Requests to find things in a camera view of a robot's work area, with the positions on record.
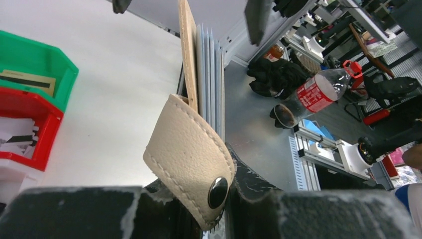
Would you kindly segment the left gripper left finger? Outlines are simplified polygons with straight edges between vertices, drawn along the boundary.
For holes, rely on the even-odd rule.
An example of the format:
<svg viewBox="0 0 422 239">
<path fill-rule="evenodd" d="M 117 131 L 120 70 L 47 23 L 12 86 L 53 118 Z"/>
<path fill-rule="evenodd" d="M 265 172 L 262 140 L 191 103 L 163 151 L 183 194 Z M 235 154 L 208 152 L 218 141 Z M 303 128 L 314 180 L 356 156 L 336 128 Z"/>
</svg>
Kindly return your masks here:
<svg viewBox="0 0 422 239">
<path fill-rule="evenodd" d="M 201 228 L 156 180 L 142 186 L 39 187 L 0 218 L 3 239 L 199 239 Z"/>
</svg>

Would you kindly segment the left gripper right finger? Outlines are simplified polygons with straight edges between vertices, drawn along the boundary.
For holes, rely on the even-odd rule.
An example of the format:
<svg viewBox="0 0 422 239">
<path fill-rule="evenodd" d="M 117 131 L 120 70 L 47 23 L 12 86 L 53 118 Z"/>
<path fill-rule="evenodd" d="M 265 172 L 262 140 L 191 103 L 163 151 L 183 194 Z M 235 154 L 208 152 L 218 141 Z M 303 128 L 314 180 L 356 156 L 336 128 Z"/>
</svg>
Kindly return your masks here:
<svg viewBox="0 0 422 239">
<path fill-rule="evenodd" d="M 286 192 L 229 148 L 236 175 L 226 203 L 228 239 L 417 239 L 399 200 L 374 181 L 351 189 Z"/>
</svg>

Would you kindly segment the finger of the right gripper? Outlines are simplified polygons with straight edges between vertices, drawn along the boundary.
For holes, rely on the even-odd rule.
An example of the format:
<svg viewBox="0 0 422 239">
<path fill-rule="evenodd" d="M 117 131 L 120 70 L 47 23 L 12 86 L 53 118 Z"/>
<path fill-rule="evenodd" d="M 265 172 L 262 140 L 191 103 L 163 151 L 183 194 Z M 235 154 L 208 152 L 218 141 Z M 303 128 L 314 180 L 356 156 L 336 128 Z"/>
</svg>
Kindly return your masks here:
<svg viewBox="0 0 422 239">
<path fill-rule="evenodd" d="M 124 14 L 132 0 L 112 0 L 112 10 L 115 14 Z"/>
<path fill-rule="evenodd" d="M 272 11 L 272 3 L 272 0 L 247 1 L 244 15 L 251 45 L 261 44 Z"/>
</svg>

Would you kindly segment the beige card holder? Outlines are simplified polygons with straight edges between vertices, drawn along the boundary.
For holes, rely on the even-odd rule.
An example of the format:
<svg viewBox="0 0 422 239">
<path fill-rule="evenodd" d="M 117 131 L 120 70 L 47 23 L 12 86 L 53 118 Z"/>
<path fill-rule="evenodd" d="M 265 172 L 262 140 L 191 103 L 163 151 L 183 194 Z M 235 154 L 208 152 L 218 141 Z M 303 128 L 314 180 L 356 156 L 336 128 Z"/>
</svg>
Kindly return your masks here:
<svg viewBox="0 0 422 239">
<path fill-rule="evenodd" d="M 196 24 L 186 0 L 178 2 L 178 11 L 188 95 L 168 97 L 143 160 L 208 231 L 220 220 L 235 167 L 220 136 L 199 114 Z"/>
</svg>

